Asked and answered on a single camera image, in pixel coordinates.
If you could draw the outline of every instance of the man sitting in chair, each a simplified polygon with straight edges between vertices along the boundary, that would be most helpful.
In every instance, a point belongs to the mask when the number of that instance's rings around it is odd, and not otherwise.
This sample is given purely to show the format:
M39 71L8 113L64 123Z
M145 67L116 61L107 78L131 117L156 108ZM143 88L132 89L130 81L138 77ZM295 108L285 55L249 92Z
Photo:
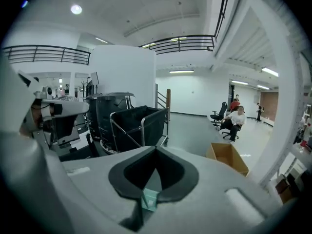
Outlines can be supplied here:
M244 107L239 106L237 111L231 112L228 116L226 116L223 120L221 120L221 129L230 130L230 141L234 142L237 131L240 130L241 126L246 123L246 115L244 113Z

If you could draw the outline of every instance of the person in red shirt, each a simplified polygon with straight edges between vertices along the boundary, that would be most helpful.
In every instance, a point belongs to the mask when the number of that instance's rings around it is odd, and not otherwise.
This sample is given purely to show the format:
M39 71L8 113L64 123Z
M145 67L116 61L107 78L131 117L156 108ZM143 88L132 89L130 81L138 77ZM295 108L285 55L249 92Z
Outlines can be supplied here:
M230 111L232 112L235 107L238 107L240 105L240 102L237 101L237 99L234 99L232 103L230 104Z

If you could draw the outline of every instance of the person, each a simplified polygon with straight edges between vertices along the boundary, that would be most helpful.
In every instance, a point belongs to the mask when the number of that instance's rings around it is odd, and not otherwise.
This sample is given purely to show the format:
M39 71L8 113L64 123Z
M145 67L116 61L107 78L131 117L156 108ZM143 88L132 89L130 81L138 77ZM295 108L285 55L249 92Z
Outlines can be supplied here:
M234 99L232 103L230 104L230 111L233 112L235 107L238 107L240 105L240 102L237 101L237 99Z
M241 128L242 125L246 123L246 115L244 113L244 107L239 106L237 111L231 112L228 116L226 116L223 120L221 120L222 129L230 130L230 141L235 142L235 137L237 131Z
M257 117L256 121L260 122L260 121L261 121L261 120L260 120L260 116L261 116L261 113L264 111L264 108L261 107L261 105L260 105L259 102L257 103L257 106L258 106L258 110L257 110L258 117Z

